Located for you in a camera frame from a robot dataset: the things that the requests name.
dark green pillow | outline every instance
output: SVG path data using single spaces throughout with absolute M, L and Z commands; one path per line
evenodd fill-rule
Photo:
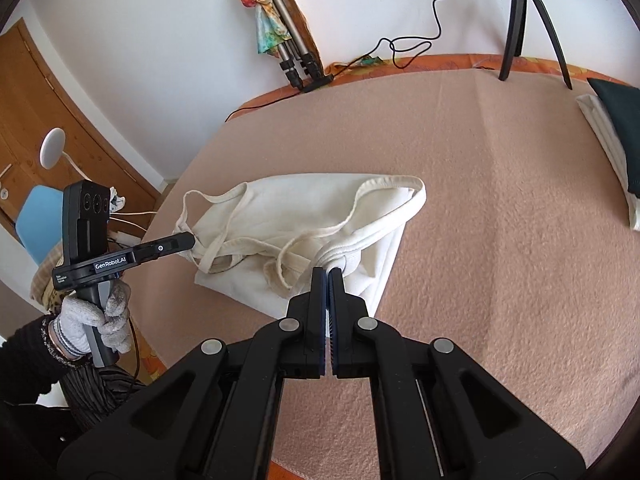
M 628 191 L 640 198 L 640 89 L 593 77 L 587 81 L 609 112 L 625 150 Z

bed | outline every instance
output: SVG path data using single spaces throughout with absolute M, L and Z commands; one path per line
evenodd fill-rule
M 421 177 L 428 200 L 376 316 L 410 338 L 452 338 L 591 463 L 640 394 L 640 238 L 575 103 L 591 89 L 574 88 L 549 73 L 420 71 L 255 110 L 201 150 L 146 239 L 172 231 L 190 189 L 221 194 L 283 173 Z M 235 342 L 271 320 L 195 285 L 194 272 L 169 256 L 126 274 L 132 316 L 167 366 L 203 339 Z M 367 383 L 289 381 L 273 459 L 272 478 L 376 478 Z

wooden door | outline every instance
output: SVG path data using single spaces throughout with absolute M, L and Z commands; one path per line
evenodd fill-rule
M 52 170 L 40 165 L 40 145 L 54 127 L 65 131 L 65 151 L 90 179 L 115 187 L 126 198 L 123 212 L 152 210 L 158 192 L 114 152 L 55 79 L 57 88 L 54 87 L 52 79 L 24 22 L 0 36 L 0 150 L 9 154 L 0 153 L 0 166 L 5 159 L 15 161 L 0 179 L 8 190 L 7 199 L 0 200 L 2 211 L 15 221 L 34 185 L 62 190 L 80 180 L 64 158 Z M 142 227 L 147 227 L 151 220 L 150 216 L 123 218 Z M 144 234 L 134 226 L 116 221 L 110 222 L 110 230 L 139 237 Z

tripod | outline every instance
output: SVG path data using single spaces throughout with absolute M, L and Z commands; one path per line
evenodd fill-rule
M 545 4 L 542 0 L 533 0 L 536 9 L 542 22 L 545 24 L 546 32 L 549 34 L 551 44 L 556 52 L 558 63 L 560 64 L 560 70 L 562 71 L 562 78 L 569 88 L 572 89 L 571 79 L 569 78 L 569 70 L 566 67 L 566 61 L 562 54 L 562 47 L 560 47 L 560 41 L 558 35 L 554 30 L 553 23 L 549 13 L 546 12 Z M 509 30 L 507 32 L 507 44 L 504 48 L 504 57 L 502 58 L 502 67 L 500 69 L 500 81 L 505 81 L 509 77 L 511 70 L 511 63 L 513 62 L 513 56 L 520 56 L 522 54 L 522 42 L 524 40 L 524 27 L 527 19 L 527 0 L 511 0 L 511 14 L 509 16 Z

gloved hand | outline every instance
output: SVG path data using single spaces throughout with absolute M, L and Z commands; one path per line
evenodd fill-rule
M 49 323 L 49 336 L 68 359 L 79 359 L 91 352 L 84 326 L 95 326 L 105 346 L 121 354 L 131 348 L 129 320 L 129 285 L 114 280 L 104 307 L 104 314 L 94 304 L 76 298 L 74 294 L 62 301 L 60 314 Z

